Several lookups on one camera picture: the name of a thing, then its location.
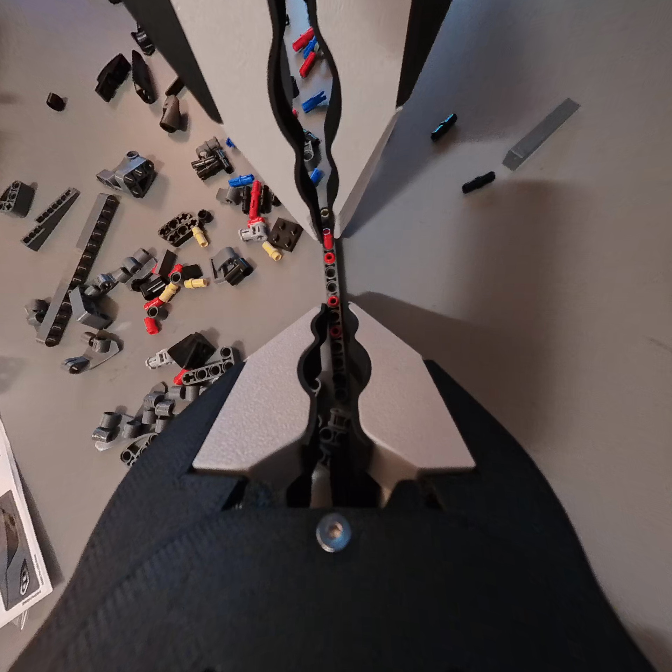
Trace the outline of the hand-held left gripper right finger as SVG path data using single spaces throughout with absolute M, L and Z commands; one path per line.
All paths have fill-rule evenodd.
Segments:
M 420 353 L 356 303 L 348 309 L 356 320 L 354 343 L 365 355 L 357 415 L 372 444 L 367 471 L 383 501 L 400 482 L 473 470 L 475 460 Z

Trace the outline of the black long lego beam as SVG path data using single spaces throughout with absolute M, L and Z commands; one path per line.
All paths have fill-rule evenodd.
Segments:
M 343 411 L 349 411 L 349 403 L 350 403 L 349 358 L 348 358 L 348 347 L 345 340 L 346 330 L 345 330 L 345 323 L 343 320 L 343 299 L 341 296 L 341 283 L 339 276 L 340 275 L 339 246 L 337 244 L 337 239 L 335 236 L 335 219 L 332 214 L 332 211 L 328 207 L 321 208 L 320 217 L 321 217 L 321 233 L 323 229 L 329 228 L 332 230 L 333 233 L 332 235 L 334 239 L 332 249 L 324 249 L 323 247 L 323 257 L 324 254 L 329 251 L 333 252 L 336 256 L 335 264 L 325 265 L 323 263 L 326 297 L 328 298 L 329 296 L 336 294 L 340 298 L 340 306 L 338 308 L 330 308 L 327 305 L 328 338 L 329 338 L 329 350 L 331 355 L 331 376 L 332 376 L 333 395 L 336 406 Z M 338 339 L 332 338 L 329 334 L 330 327 L 334 325 L 339 325 L 342 330 L 342 335 Z

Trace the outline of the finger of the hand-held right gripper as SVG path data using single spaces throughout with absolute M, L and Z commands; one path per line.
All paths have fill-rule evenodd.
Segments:
M 352 219 L 397 122 L 411 1 L 317 1 L 316 19 L 339 78 L 340 121 L 331 146 L 339 188 L 334 236 Z
M 302 127 L 282 83 L 283 1 L 173 1 L 224 130 L 290 215 L 322 241 Z

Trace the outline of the dark grey lego slope bar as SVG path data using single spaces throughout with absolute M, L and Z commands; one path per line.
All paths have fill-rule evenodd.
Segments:
M 567 120 L 580 108 L 580 104 L 567 97 L 541 122 L 510 148 L 502 165 L 510 171 L 525 163 Z

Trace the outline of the long dark grey lego plate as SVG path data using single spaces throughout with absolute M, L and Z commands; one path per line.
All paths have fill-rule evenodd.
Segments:
M 87 281 L 119 204 L 120 198 L 112 194 L 100 193 L 96 198 L 72 259 L 67 262 L 63 277 L 48 301 L 48 308 L 37 329 L 36 340 L 47 348 L 61 342 L 72 316 L 69 293 Z

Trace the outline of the sticker sheet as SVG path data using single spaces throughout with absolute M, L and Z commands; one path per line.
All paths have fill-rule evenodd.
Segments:
M 1 627 L 22 628 L 28 610 L 51 594 L 18 466 L 1 425 Z

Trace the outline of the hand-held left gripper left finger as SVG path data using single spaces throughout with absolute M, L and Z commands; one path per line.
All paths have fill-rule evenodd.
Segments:
M 192 462 L 199 484 L 262 485 L 285 505 L 310 506 L 321 346 L 319 304 L 225 375 L 231 389 Z

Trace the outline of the pile of lego pieces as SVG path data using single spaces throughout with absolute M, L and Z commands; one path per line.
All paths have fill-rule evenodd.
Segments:
M 19 85 L 19 91 L 1 92 L 1 216 L 18 221 L 20 205 L 27 201 L 30 211 L 41 192 L 31 226 L 1 225 L 1 393 L 18 401 L 19 377 L 31 374 L 23 391 L 36 397 L 24 395 L 21 420 L 30 429 L 41 426 L 52 439 L 56 431 L 47 420 L 56 416 L 44 415 L 43 405 L 59 410 L 71 427 L 83 400 L 93 399 L 107 383 L 66 383 L 65 374 L 56 371 L 56 354 L 70 376 L 90 372 L 119 343 L 130 345 L 123 330 L 128 326 L 139 335 L 140 317 L 147 331 L 143 343 L 158 349 L 158 341 L 149 343 L 155 334 L 175 338 L 178 323 L 169 303 L 177 287 L 186 305 L 195 288 L 210 283 L 209 275 L 231 290 L 258 264 L 249 253 L 230 247 L 217 251 L 210 244 L 225 230 L 223 221 L 211 224 L 210 206 L 156 215 L 155 191 L 147 207 L 132 205 L 147 197 L 151 184 L 195 186 L 192 178 L 168 180 L 169 157 L 156 156 L 158 145 L 180 147 L 165 133 L 188 126 L 188 111 L 180 109 L 180 93 L 187 87 L 173 83 L 155 125 L 162 130 L 150 134 L 138 109 L 125 112 L 114 104 L 103 113 L 74 100 L 58 112 L 61 97 L 53 91 L 38 106 L 37 94 L 46 93 L 46 71 L 56 67 L 56 43 L 65 35 L 53 26 L 42 38 L 39 63 L 20 67 L 16 75 L 19 54 L 1 63 L 1 75 Z M 118 196 L 120 204 L 87 281 L 69 293 L 72 316 L 61 342 L 47 348 L 36 340 L 37 329 L 100 193 Z

